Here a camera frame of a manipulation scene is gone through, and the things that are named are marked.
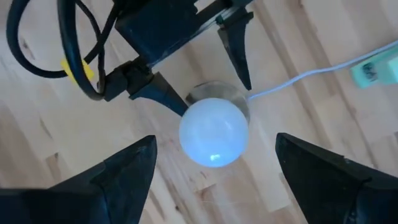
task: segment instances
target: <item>white glowing bulb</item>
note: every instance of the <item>white glowing bulb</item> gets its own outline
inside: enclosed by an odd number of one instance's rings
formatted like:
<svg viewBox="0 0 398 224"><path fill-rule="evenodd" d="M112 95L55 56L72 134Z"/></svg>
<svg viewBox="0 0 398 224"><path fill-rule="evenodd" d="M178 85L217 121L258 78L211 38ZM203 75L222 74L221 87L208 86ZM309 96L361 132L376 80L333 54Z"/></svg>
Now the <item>white glowing bulb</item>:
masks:
<svg viewBox="0 0 398 224"><path fill-rule="evenodd" d="M182 116L180 143L193 161L222 167L235 161L248 143L248 122L228 100L207 98L193 104Z"/></svg>

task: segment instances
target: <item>white cable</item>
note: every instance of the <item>white cable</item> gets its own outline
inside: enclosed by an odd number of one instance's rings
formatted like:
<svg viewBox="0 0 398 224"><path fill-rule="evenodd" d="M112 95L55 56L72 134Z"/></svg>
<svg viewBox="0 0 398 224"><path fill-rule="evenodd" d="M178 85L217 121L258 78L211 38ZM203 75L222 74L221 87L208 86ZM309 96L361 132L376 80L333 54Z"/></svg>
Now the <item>white cable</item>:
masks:
<svg viewBox="0 0 398 224"><path fill-rule="evenodd" d="M307 72L301 73L300 75L297 75L296 77L292 78L291 80L289 80L289 81L287 81L287 82L285 82L285 83L283 83L283 84L281 84L281 85L279 85L277 87L271 88L269 90L264 90L264 91L262 91L260 93L256 93L256 94L254 94L252 96L249 96L248 100L253 100L253 99L255 99L255 98L259 97L259 96L268 95L268 94L273 93L275 91L281 90L281 89L283 89L283 88L285 88L287 86L290 86L291 84L293 84L293 83L295 83L295 82L297 82L297 81L299 81L299 80L301 80L301 79L303 79L305 77L308 77L310 75L315 75L315 74L319 74L319 73L333 72L333 71L336 71L336 70L340 70L340 69L345 68L347 66L350 66L352 64L358 63L358 62L360 62L360 61L362 61L364 59L372 57L373 55L376 55L376 54L379 54L379 53L381 53L381 52L383 52L385 50L388 50L389 48L395 47L396 45L398 45L398 40L394 41L391 44L387 44L384 47L381 47L379 49L373 50L372 52L367 53L365 55L362 55L362 56L360 56L358 58L354 58L354 59L352 59L352 60L350 60L348 62L341 63L339 65L335 65L335 66L330 67L330 68L321 68L321 69L317 69L317 70L312 70L312 71L307 71Z"/></svg>

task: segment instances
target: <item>light bulb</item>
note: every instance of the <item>light bulb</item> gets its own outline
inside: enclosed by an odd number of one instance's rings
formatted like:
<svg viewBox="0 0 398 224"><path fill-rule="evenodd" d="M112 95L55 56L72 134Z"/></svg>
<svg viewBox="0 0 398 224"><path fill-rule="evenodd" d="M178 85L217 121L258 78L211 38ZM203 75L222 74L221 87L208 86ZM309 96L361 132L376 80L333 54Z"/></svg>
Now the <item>light bulb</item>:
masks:
<svg viewBox="0 0 398 224"><path fill-rule="evenodd" d="M222 167L235 161L248 143L248 122L228 100L197 101L182 116L180 143L196 163Z"/></svg>

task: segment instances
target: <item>black cable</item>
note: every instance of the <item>black cable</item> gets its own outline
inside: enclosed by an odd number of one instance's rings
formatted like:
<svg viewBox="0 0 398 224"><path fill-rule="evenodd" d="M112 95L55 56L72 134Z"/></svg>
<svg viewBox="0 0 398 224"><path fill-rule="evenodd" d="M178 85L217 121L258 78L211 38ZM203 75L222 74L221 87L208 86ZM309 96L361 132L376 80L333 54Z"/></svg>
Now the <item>black cable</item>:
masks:
<svg viewBox="0 0 398 224"><path fill-rule="evenodd" d="M106 38L111 32L112 26L118 17L120 12L120 5L115 4L109 14L109 17L105 23L104 30L101 37L94 46L92 52L93 55L88 56L94 57L97 50L101 50L103 44L106 42ZM60 24L60 33L62 39L63 50L68 60L70 70L79 87L86 93L88 97L93 100L101 100L104 97L104 86L105 80L99 80L99 92L97 92L90 81L87 79L83 65L81 64L81 55L78 45L77 32L76 32L76 8L75 3L71 0L58 0L58 21Z"/></svg>
<svg viewBox="0 0 398 224"><path fill-rule="evenodd" d="M9 45L9 48L11 50L11 53L13 56L16 58L16 60L28 71L31 73L38 75L40 77L44 78L62 78L65 77L67 74L64 71L48 71L48 70L42 70L41 68L37 68L35 65L31 64L24 56L22 53L21 47L19 45L19 36L18 36L18 31L19 31L19 24L22 18L22 14L25 11L26 6L28 5L30 0L13 0L9 14L7 17L7 29L6 29L6 36L7 36L7 43ZM90 12L88 8L80 1L76 0L76 3L79 5L81 10L87 15L87 17L90 20L91 25L93 26L94 31L96 32L96 37L98 39L99 43L102 43L101 45L97 44L94 46L94 48L90 51L88 54L89 57L85 58L85 61L87 63L90 63L97 55L98 55L98 68L101 67L99 70L99 73L102 73L103 70L103 60L102 59L104 56L101 56L100 53L103 50L103 45L108 38L110 28L105 27L104 31L109 31L103 32L101 34L100 28L98 27L98 24Z"/></svg>

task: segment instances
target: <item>wooden floor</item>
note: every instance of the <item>wooden floor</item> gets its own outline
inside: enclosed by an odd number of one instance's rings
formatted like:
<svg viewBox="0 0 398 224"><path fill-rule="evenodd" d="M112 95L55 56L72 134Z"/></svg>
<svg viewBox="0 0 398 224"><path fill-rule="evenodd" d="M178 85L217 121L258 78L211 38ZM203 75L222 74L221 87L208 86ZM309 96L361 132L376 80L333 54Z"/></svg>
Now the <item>wooden floor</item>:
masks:
<svg viewBox="0 0 398 224"><path fill-rule="evenodd" d="M162 106L127 94L91 101L67 78L46 80L21 68L4 35L10 2L0 3L1 187L50 187L148 134L157 136L159 156L142 224L306 223L275 155L278 132L398 175L398 85L360 90L349 70L341 70L255 99L246 153L228 167L207 169L181 151L180 118ZM111 1L85 2L103 25ZM248 95L398 38L396 0L255 0L248 9L254 11L246 34ZM87 53L95 37L81 12L78 21ZM57 24L56 1L33 0L20 31L27 57L53 70L63 58ZM155 67L181 96L208 80L244 91L216 30ZM114 31L106 44L107 72L135 56Z"/></svg>

